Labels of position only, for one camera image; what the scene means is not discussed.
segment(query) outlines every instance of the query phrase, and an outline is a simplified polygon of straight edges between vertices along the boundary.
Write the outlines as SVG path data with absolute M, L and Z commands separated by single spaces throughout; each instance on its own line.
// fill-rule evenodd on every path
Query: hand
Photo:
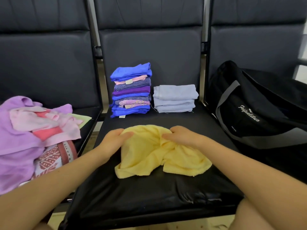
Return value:
M 116 153 L 116 151 L 123 145 L 123 143 L 129 139 L 133 132 L 129 131 L 121 135 L 124 129 L 116 129 L 109 131 L 100 145 L 93 149 L 93 151 L 99 155 L 98 160 L 101 161 L 101 165 L 106 163 L 110 157 Z
M 175 126 L 170 130 L 172 133 L 162 135 L 164 139 L 193 148 L 198 148 L 198 143 L 201 142 L 201 137 L 203 137 L 182 126 Z

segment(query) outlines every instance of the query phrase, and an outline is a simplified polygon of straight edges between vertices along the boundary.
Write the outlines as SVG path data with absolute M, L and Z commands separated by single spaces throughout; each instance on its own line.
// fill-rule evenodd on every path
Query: person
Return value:
M 230 230 L 306 229 L 307 185 L 185 127 L 170 130 L 162 137 L 198 149 L 245 194 Z M 0 229 L 51 229 L 40 220 L 133 135 L 122 131 L 110 131 L 92 151 L 2 195 Z

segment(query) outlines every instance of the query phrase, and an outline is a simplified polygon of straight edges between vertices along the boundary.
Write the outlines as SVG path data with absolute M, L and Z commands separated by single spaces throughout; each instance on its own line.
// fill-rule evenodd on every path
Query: stack of colorful towels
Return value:
M 159 113 L 191 112 L 198 97 L 195 85 L 160 85 L 153 91 L 154 108 Z
M 150 63 L 135 67 L 119 67 L 110 76 L 115 82 L 112 93 L 112 116 L 145 114 L 150 110 L 150 86 L 152 71 Z

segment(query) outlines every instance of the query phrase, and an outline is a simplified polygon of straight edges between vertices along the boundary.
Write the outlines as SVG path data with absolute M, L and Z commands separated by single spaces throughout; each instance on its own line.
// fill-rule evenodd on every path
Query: person's left arm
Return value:
M 0 229 L 33 229 L 133 135 L 132 132 L 120 135 L 123 130 L 110 131 L 101 144 L 92 151 L 2 195 Z

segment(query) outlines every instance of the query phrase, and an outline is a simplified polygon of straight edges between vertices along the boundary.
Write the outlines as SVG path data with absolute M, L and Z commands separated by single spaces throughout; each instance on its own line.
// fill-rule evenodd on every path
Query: gray strap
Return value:
M 221 112 L 220 112 L 220 106 L 227 100 L 229 95 L 239 86 L 238 81 L 234 81 L 222 94 L 221 99 L 219 103 L 217 104 L 217 108 L 215 111 L 216 117 L 219 120 L 222 128 L 224 131 L 228 133 L 228 135 L 243 143 L 246 145 L 249 145 L 251 147 L 257 148 L 257 149 L 269 149 L 269 148 L 278 148 L 278 147 L 287 147 L 292 145 L 298 145 L 307 143 L 307 132 L 300 129 L 300 128 L 293 128 L 290 131 L 287 131 L 285 133 L 279 134 L 279 135 L 270 135 L 270 136 L 244 136 L 244 137 L 238 137 L 233 135 L 229 129 L 224 124 Z

